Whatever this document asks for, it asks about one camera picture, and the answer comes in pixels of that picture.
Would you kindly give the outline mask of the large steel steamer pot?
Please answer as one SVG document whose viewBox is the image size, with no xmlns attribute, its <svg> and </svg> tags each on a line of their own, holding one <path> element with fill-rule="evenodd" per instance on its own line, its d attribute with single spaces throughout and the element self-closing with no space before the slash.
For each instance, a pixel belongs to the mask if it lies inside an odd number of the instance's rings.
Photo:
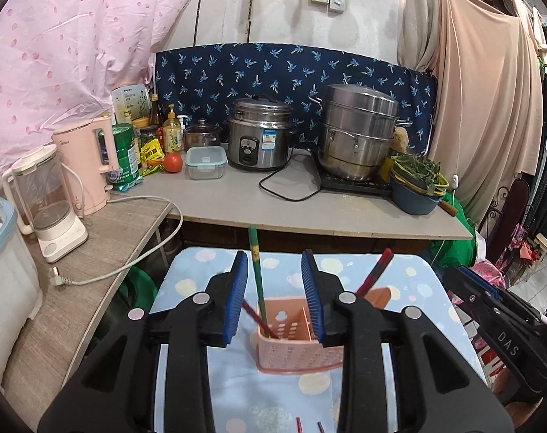
<svg viewBox="0 0 547 433">
<path fill-rule="evenodd" d="M 351 182 L 374 175 L 390 152 L 400 103 L 367 86 L 332 84 L 323 99 L 317 158 L 330 174 Z"/>
</svg>

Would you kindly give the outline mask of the pink perforated utensil basket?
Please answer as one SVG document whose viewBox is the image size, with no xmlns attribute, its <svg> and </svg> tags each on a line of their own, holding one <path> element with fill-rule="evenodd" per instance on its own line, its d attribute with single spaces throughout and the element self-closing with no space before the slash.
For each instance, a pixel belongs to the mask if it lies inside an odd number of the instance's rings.
<svg viewBox="0 0 547 433">
<path fill-rule="evenodd" d="M 257 367 L 269 374 L 308 374 L 340 368 L 343 348 L 324 348 L 313 334 L 304 297 L 265 299 L 269 327 L 278 339 L 265 336 L 260 327 L 257 337 Z"/>
</svg>

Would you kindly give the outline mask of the beige curtain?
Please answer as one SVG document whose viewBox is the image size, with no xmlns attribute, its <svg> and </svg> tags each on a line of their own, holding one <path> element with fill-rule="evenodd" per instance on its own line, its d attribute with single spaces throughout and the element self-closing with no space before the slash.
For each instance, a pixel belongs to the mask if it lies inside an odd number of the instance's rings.
<svg viewBox="0 0 547 433">
<path fill-rule="evenodd" d="M 428 156 L 459 177 L 457 199 L 480 221 L 500 186 L 537 169 L 543 94 L 530 34 L 481 0 L 405 0 L 398 61 L 437 77 Z"/>
</svg>

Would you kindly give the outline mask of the white carton box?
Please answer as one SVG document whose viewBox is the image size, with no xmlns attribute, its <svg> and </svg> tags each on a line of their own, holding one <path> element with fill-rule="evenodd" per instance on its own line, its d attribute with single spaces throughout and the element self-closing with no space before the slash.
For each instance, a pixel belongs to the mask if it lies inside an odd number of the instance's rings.
<svg viewBox="0 0 547 433">
<path fill-rule="evenodd" d="M 148 117 L 151 103 L 147 87 L 144 84 L 122 86 L 111 92 L 116 123 L 125 121 L 125 110 L 130 110 L 132 119 Z"/>
</svg>

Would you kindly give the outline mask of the small lidded pot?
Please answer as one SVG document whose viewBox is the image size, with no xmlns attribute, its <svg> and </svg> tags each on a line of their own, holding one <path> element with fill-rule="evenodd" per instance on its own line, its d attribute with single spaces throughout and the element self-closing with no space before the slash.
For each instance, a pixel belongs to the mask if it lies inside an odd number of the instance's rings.
<svg viewBox="0 0 547 433">
<path fill-rule="evenodd" d="M 183 140 L 185 150 L 190 150 L 195 146 L 219 146 L 221 144 L 221 127 L 201 118 L 196 124 L 184 130 Z"/>
</svg>

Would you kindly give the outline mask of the white blender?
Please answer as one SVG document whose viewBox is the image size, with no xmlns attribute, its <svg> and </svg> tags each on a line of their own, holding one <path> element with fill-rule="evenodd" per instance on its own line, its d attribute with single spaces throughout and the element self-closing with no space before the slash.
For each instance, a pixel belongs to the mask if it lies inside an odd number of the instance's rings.
<svg viewBox="0 0 547 433">
<path fill-rule="evenodd" d="M 52 264 L 84 244 L 88 238 L 69 198 L 57 146 L 30 150 L 2 175 L 2 186 L 14 207 L 24 235 L 36 236 L 40 251 Z"/>
</svg>

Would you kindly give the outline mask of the red chopstick long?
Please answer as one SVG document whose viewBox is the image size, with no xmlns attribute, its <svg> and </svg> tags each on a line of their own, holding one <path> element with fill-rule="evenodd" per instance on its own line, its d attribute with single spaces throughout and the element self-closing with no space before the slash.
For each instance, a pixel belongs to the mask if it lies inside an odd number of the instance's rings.
<svg viewBox="0 0 547 433">
<path fill-rule="evenodd" d="M 374 267 L 368 273 L 364 282 L 357 289 L 356 291 L 357 296 L 360 296 L 360 297 L 367 296 L 370 289 L 374 287 L 374 285 L 381 278 L 385 270 L 388 268 L 391 261 L 393 260 L 393 257 L 394 257 L 393 251 L 391 251 L 390 248 L 385 248 L 381 256 L 379 257 L 378 261 L 374 265 Z"/>
</svg>

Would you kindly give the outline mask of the blue basin with greens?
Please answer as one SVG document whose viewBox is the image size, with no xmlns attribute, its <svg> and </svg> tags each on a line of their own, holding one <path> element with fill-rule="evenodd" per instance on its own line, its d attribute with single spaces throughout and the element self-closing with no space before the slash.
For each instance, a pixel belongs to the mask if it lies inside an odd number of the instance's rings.
<svg viewBox="0 0 547 433">
<path fill-rule="evenodd" d="M 440 163 L 409 153 L 387 157 L 378 174 L 391 187 L 397 207 L 413 216 L 430 214 L 450 187 Z"/>
</svg>

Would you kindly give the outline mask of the pink electric kettle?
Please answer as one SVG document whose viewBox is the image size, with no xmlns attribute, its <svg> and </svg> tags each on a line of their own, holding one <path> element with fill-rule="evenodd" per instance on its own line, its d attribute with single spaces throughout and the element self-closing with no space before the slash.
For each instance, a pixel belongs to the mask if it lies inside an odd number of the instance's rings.
<svg viewBox="0 0 547 433">
<path fill-rule="evenodd" d="M 71 204 L 79 218 L 102 209 L 111 197 L 108 176 L 120 171 L 108 114 L 77 120 L 52 133 Z"/>
</svg>

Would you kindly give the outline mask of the green chopstick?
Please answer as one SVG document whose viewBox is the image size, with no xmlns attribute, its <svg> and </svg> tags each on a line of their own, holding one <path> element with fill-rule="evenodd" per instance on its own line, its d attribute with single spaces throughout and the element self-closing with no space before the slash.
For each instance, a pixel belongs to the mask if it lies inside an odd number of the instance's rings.
<svg viewBox="0 0 547 433">
<path fill-rule="evenodd" d="M 269 337 L 268 317 L 266 316 L 266 310 L 265 310 L 264 285 L 262 284 L 262 275 L 261 275 L 261 258 L 260 258 L 257 227 L 254 225 L 251 225 L 248 229 L 248 232 L 249 232 L 249 243 L 250 243 L 250 250 L 252 254 L 253 268 L 254 268 L 256 290 L 258 295 L 258 306 L 259 306 L 260 316 L 262 320 L 261 328 L 265 336 Z"/>
</svg>

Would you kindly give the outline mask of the red tomato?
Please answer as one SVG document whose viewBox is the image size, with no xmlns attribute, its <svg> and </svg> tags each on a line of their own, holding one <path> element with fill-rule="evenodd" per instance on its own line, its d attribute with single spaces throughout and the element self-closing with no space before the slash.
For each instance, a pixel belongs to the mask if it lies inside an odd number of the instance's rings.
<svg viewBox="0 0 547 433">
<path fill-rule="evenodd" d="M 167 173 L 180 173 L 183 167 L 183 160 L 179 153 L 166 153 L 163 163 L 164 170 Z"/>
</svg>

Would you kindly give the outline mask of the clear food container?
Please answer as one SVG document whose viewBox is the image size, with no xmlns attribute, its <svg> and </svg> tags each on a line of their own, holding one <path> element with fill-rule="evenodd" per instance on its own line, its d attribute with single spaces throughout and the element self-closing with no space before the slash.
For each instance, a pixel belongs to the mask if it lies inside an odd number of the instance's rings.
<svg viewBox="0 0 547 433">
<path fill-rule="evenodd" d="M 186 173 L 192 180 L 221 179 L 227 156 L 222 146 L 193 146 L 185 157 Z"/>
</svg>

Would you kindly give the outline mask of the pink floral curtain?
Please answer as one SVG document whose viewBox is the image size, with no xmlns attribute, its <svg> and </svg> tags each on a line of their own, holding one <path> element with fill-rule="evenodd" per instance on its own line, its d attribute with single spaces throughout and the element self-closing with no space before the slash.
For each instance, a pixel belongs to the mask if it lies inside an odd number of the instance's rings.
<svg viewBox="0 0 547 433">
<path fill-rule="evenodd" d="M 8 0 L 0 12 L 0 174 L 53 130 L 147 81 L 190 0 Z"/>
</svg>

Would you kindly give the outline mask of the steel rice cooker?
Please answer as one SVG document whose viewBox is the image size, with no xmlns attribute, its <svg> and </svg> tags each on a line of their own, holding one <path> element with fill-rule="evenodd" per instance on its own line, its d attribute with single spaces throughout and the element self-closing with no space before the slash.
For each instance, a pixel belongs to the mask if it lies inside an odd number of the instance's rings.
<svg viewBox="0 0 547 433">
<path fill-rule="evenodd" d="M 289 158 L 292 108 L 267 97 L 234 102 L 228 117 L 227 157 L 248 170 L 270 171 Z"/>
</svg>

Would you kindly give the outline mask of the blue polka dot tablecloth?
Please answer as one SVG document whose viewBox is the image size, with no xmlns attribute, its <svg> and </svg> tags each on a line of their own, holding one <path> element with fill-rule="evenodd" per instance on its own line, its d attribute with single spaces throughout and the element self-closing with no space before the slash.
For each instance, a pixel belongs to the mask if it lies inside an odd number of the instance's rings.
<svg viewBox="0 0 547 433">
<path fill-rule="evenodd" d="M 184 298 L 205 289 L 210 277 L 228 272 L 237 251 L 190 247 L 173 259 L 151 313 L 173 309 Z M 379 258 L 378 254 L 316 254 L 320 270 L 337 275 L 346 290 L 359 288 Z M 301 254 L 261 253 L 265 297 L 304 297 Z M 400 312 L 419 307 L 455 345 L 462 357 L 486 378 L 446 291 L 430 265 L 417 255 L 397 254 L 378 280 L 388 287 L 386 308 Z M 335 432 L 341 395 L 340 368 L 302 375 L 266 374 L 256 365 L 256 325 L 242 311 L 238 330 L 226 349 L 208 348 L 210 396 L 217 432 L 297 432 L 296 417 L 304 432 Z M 388 388 L 388 432 L 395 432 L 396 399 L 390 351 L 382 345 Z M 158 374 L 154 428 L 164 430 L 165 374 Z"/>
</svg>

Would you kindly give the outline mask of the pink floral fabric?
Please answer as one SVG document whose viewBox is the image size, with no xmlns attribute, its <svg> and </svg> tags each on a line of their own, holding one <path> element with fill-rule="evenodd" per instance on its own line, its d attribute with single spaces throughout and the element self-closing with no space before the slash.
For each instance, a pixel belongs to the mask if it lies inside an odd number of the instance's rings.
<svg viewBox="0 0 547 433">
<path fill-rule="evenodd" d="M 471 270 L 482 277 L 485 281 L 495 287 L 508 289 L 507 278 L 504 274 L 487 259 L 481 259 L 474 263 Z"/>
</svg>

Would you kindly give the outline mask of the green tin can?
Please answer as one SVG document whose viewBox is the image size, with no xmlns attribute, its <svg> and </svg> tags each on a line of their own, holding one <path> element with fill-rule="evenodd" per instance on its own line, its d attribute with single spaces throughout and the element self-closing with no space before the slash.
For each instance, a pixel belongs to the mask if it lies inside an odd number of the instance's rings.
<svg viewBox="0 0 547 433">
<path fill-rule="evenodd" d="M 138 145 L 131 124 L 116 124 L 112 131 L 119 166 L 108 174 L 108 180 L 114 190 L 125 192 L 141 181 Z"/>
</svg>

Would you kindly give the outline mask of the yellow oil bottle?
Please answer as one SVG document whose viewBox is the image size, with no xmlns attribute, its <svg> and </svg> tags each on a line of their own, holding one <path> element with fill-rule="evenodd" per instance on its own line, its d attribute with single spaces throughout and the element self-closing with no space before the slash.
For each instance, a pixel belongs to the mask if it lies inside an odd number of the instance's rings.
<svg viewBox="0 0 547 433">
<path fill-rule="evenodd" d="M 163 125 L 165 153 L 180 153 L 182 150 L 181 125 L 174 111 L 174 106 L 169 106 L 168 118 Z"/>
</svg>

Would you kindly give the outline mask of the black induction cooker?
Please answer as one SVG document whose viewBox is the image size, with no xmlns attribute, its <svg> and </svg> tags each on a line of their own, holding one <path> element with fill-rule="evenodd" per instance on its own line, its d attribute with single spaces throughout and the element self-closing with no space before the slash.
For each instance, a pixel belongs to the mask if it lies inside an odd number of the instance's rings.
<svg viewBox="0 0 547 433">
<path fill-rule="evenodd" d="M 329 173 L 320 164 L 316 163 L 321 190 L 335 193 L 352 193 L 369 197 L 389 197 L 391 187 L 382 179 L 350 181 Z"/>
</svg>

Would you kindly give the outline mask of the navy floral cloth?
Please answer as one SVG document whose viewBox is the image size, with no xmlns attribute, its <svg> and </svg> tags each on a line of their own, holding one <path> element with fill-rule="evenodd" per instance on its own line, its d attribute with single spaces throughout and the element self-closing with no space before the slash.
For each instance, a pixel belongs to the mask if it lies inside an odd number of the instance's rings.
<svg viewBox="0 0 547 433">
<path fill-rule="evenodd" d="M 236 100 L 266 96 L 290 106 L 303 143 L 320 134 L 321 107 L 330 84 L 367 86 L 399 104 L 411 153 L 429 148 L 437 94 L 434 76 L 375 58 L 318 47 L 272 43 L 214 44 L 156 56 L 155 85 L 164 108 L 224 124 Z"/>
</svg>

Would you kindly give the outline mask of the dark red chopstick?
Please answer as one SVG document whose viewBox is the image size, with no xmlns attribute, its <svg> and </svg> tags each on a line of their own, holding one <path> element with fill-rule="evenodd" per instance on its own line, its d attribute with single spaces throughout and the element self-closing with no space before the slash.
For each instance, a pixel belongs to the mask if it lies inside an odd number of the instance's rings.
<svg viewBox="0 0 547 433">
<path fill-rule="evenodd" d="M 268 338 L 278 339 L 278 336 L 268 326 L 268 324 L 260 317 L 260 315 L 249 305 L 246 300 L 243 300 L 242 307 L 248 316 L 257 324 L 260 331 Z"/>
</svg>

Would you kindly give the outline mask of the yellow snack packet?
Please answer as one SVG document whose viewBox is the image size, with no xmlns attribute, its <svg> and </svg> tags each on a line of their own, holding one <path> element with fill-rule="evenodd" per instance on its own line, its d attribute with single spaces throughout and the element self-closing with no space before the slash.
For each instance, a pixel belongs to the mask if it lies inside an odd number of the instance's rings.
<svg viewBox="0 0 547 433">
<path fill-rule="evenodd" d="M 159 172 L 164 167 L 165 154 L 158 139 L 150 140 L 140 149 L 142 177 Z"/>
</svg>

